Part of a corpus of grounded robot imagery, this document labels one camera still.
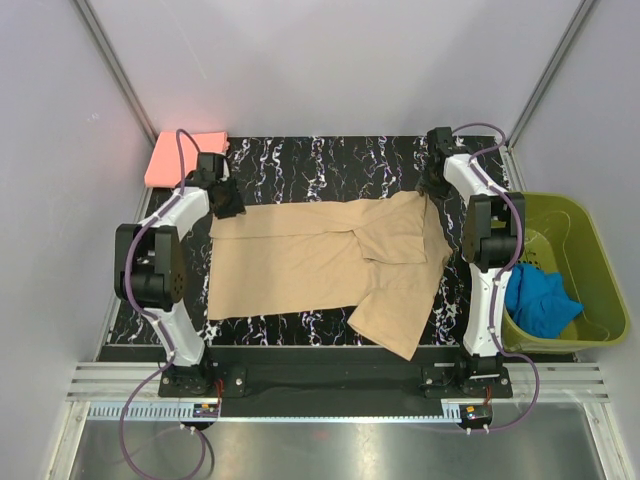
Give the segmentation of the beige t shirt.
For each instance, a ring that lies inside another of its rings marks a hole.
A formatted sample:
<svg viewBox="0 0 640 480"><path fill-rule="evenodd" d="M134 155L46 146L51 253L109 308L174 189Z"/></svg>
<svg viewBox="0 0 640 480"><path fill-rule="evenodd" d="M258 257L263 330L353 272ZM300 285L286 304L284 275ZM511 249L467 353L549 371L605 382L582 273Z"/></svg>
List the beige t shirt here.
<svg viewBox="0 0 640 480"><path fill-rule="evenodd" d="M416 191L249 206L210 238L209 320L351 306L349 326L405 360L451 256L437 206Z"/></svg>

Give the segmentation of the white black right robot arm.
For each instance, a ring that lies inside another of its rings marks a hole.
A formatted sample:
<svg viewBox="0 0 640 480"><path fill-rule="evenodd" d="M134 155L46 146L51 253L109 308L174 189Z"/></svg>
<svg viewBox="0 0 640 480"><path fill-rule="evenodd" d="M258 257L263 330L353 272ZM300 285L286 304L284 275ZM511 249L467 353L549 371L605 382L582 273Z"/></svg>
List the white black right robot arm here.
<svg viewBox="0 0 640 480"><path fill-rule="evenodd" d="M420 190L435 199L450 189L466 206L462 257L472 280L469 320L453 375L457 390L472 397L501 374L504 302L523 248L525 201L496 184L468 153L429 154Z"/></svg>

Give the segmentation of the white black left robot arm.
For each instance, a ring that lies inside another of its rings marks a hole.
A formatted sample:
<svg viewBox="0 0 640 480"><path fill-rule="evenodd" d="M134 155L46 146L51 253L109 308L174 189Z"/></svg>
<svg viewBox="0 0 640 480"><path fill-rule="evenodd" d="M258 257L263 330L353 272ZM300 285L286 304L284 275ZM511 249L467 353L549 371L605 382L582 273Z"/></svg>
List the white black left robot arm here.
<svg viewBox="0 0 640 480"><path fill-rule="evenodd" d="M192 172L184 186L138 223L115 232L116 296L152 326L171 367L184 368L181 384L196 396L215 386L216 372L203 363L204 341L184 303L187 286L182 240L202 218L233 218L245 212L235 178Z"/></svg>

